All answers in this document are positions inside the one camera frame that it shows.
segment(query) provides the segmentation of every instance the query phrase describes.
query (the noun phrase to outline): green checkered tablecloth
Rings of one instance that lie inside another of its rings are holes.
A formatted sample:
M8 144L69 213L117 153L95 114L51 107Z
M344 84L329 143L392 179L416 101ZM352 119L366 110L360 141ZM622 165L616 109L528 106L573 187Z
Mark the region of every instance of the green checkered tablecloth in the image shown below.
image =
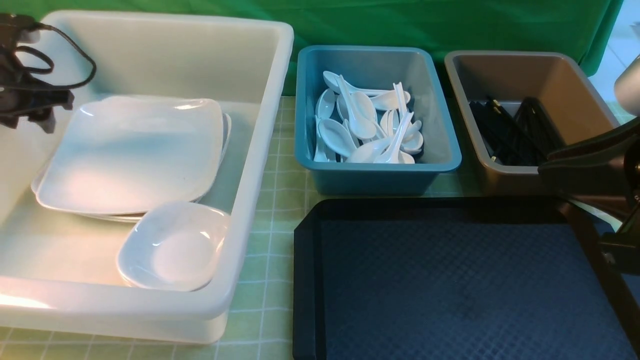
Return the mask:
M621 122L633 117L609 105ZM209 346L0 327L1 360L287 360L291 358L293 229L323 199L293 156L294 98L284 97L227 329ZM470 159L427 196L479 195Z

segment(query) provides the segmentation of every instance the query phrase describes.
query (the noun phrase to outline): green cloth backdrop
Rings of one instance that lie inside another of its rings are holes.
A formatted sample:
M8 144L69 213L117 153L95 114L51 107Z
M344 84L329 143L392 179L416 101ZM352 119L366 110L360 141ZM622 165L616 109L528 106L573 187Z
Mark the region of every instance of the green cloth backdrop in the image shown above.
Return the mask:
M437 63L460 49L557 51L592 75L621 5L622 0L1 0L0 13L41 19L62 9L119 10L286 22L296 39L284 94L294 95L297 53L314 44L420 47Z

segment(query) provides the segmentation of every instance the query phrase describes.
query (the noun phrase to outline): black cable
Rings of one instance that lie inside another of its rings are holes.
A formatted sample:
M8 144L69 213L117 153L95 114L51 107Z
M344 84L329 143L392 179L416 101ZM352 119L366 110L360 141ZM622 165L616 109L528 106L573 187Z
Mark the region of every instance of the black cable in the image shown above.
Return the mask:
M35 56L36 58L44 61L49 66L49 68L39 68L39 67L28 67L28 66L25 66L24 70L27 70L28 72L30 72L32 74L42 74L42 75L50 74L50 73L53 72L53 66L54 66L53 65L53 60L51 60L50 57L45 55L40 50L33 49L32 47L28 47L28 46L18 46L18 47L15 48L15 52L16 53L31 54L31 55Z
M76 42L73 41L69 36L67 36L67 34L62 32L60 29L55 28L54 26L42 24L40 22L36 23L36 30L49 30L49 31L54 31L57 34L59 34L69 44L71 44L71 46L83 58L85 58L91 64L91 66L92 66L91 73L89 74L89 76L84 81L80 81L79 83L75 83L75 84L71 84L71 85L47 85L47 86L38 85L38 86L35 86L35 85L15 85L15 84L2 84L2 83L0 83L0 87L7 88L7 89L31 90L31 91L71 90L71 89L75 89L75 88L79 88L79 87L87 85L95 77L95 73L97 71L97 65L95 64L95 61L93 59L91 59L91 57L89 55L87 55L87 53L85 53L82 49L80 49L80 47L76 44Z

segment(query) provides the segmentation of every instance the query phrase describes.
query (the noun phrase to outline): square white plate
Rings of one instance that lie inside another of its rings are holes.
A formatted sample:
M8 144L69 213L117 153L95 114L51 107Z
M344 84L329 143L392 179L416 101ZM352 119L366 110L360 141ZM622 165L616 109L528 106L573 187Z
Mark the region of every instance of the square white plate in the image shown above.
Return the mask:
M80 107L36 192L58 211L147 212L191 201L213 184L223 147L223 114L210 99L112 96Z

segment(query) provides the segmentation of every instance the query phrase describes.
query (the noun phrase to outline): white plastic bin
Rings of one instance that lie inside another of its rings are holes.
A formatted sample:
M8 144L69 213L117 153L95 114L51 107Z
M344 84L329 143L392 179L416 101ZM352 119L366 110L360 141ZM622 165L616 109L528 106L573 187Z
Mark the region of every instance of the white plastic bin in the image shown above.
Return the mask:
M194 292L126 287L115 258L131 224L40 207L29 189L64 134L70 111L55 109L53 135L26 121L0 127L0 326L211 343L222 335L243 264L293 30L269 21L118 12L54 12L42 20L96 62L74 106L108 94L217 100L233 130L218 178L201 203L232 215L213 280ZM89 65L64 39L35 45L56 65L55 85ZM39 65L28 61L25 65Z

